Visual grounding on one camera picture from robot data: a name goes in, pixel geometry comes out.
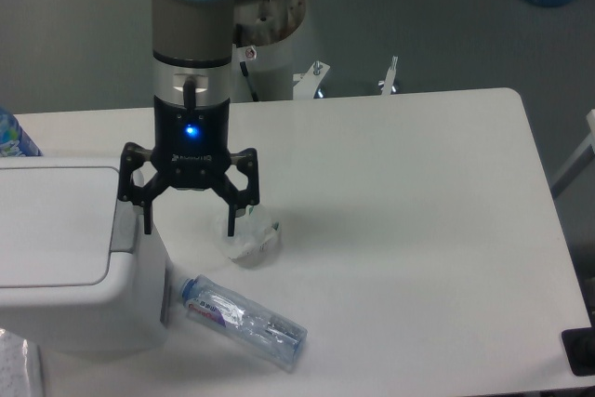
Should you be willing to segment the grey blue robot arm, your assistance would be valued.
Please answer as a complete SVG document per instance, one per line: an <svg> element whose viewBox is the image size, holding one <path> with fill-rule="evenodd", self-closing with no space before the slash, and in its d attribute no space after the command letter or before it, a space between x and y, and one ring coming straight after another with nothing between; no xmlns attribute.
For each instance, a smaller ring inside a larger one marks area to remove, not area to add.
<svg viewBox="0 0 595 397"><path fill-rule="evenodd" d="M272 0L152 0L155 143L122 150L117 197L152 232L168 189L215 192L235 221L259 202L258 154L228 147L235 10Z"/></svg>

